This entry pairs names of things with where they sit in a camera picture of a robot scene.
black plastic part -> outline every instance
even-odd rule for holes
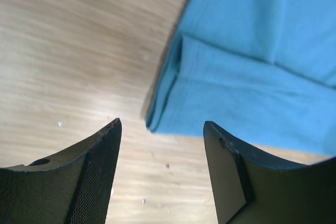
[[[116,119],[29,166],[0,168],[0,223],[105,223],[120,141]]]
[[[204,125],[219,224],[335,224],[336,157],[306,166]]]

hole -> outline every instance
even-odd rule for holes
[[[50,160],[47,158],[41,158],[37,161],[32,162],[29,166],[36,166],[36,165],[45,165],[50,163]]]

wooden floor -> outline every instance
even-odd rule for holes
[[[152,135],[143,119],[183,2],[0,0],[0,165],[27,165],[120,117],[107,223],[216,223],[203,141]]]

teal fabric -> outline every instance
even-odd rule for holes
[[[146,125],[336,155],[336,0],[188,0]]]

folded towel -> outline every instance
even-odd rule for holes
[[[188,0],[146,124],[336,155],[336,0]]]

